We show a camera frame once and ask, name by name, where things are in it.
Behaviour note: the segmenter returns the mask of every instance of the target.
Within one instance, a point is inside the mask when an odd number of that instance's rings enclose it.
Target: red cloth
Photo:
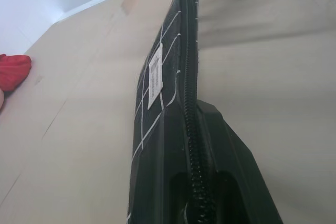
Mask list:
[[[0,89],[14,90],[28,76],[31,62],[27,55],[0,55]]]

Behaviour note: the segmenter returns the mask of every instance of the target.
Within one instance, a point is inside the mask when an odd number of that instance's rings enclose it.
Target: black pouch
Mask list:
[[[127,222],[282,223],[249,149],[197,102],[197,9],[172,0],[141,70]]]

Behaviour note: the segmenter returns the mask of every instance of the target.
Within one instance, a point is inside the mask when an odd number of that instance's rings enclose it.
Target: zipper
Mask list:
[[[188,224],[215,224],[215,207],[209,183],[204,140],[197,118],[197,6],[198,0],[181,0],[182,53],[185,55],[183,112],[186,127],[186,159],[189,197],[184,210]]]

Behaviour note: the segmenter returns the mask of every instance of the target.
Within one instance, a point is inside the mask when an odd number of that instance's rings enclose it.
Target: fabric tag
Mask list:
[[[160,43],[159,48],[155,52],[153,58],[149,62],[149,97],[148,97],[148,109],[152,106],[155,99],[163,88],[162,82],[162,48]]]

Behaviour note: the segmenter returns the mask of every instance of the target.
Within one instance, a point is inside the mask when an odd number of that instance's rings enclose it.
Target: red fabric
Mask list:
[[[14,90],[28,76],[31,62],[27,55],[0,55],[0,89]]]

